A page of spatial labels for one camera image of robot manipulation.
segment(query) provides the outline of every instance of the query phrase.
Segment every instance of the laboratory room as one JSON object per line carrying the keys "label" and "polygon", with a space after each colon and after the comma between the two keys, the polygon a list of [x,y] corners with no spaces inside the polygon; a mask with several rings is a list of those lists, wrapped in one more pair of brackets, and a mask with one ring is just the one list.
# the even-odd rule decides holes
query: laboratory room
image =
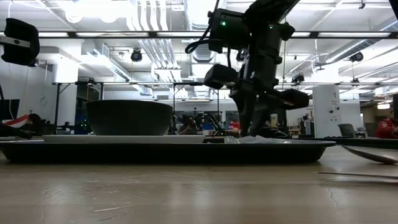
{"label": "laboratory room", "polygon": [[0,223],[396,223],[397,17],[0,0]]}

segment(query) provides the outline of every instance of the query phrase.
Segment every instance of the white plate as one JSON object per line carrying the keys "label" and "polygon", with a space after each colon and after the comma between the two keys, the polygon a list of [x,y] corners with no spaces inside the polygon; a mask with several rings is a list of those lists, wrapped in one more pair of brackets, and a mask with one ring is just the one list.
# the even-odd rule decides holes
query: white plate
{"label": "white plate", "polygon": [[202,143],[205,136],[94,136],[94,135],[48,135],[44,142],[61,144],[196,144]]}

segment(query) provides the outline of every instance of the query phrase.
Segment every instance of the table surface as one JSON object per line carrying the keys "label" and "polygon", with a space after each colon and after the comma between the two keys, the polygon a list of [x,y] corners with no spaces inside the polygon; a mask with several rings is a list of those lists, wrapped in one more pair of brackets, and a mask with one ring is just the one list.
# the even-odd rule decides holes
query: table surface
{"label": "table surface", "polygon": [[290,166],[26,165],[1,155],[0,223],[397,223],[397,181],[320,171],[398,175],[338,146]]}

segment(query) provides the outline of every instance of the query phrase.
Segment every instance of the red shirt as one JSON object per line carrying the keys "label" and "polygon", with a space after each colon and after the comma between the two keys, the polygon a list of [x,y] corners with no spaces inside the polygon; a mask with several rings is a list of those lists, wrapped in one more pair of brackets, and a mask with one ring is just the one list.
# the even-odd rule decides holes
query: red shirt
{"label": "red shirt", "polygon": [[376,137],[382,139],[398,139],[398,133],[396,135],[392,134],[396,128],[393,119],[384,118],[377,127]]}

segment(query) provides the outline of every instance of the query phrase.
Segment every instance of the black bowl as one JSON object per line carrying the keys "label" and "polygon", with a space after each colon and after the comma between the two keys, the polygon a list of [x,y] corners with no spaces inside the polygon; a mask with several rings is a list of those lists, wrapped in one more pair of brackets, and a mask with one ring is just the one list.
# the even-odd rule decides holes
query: black bowl
{"label": "black bowl", "polygon": [[87,115],[96,135],[162,136],[173,107],[150,101],[98,100],[87,103]]}

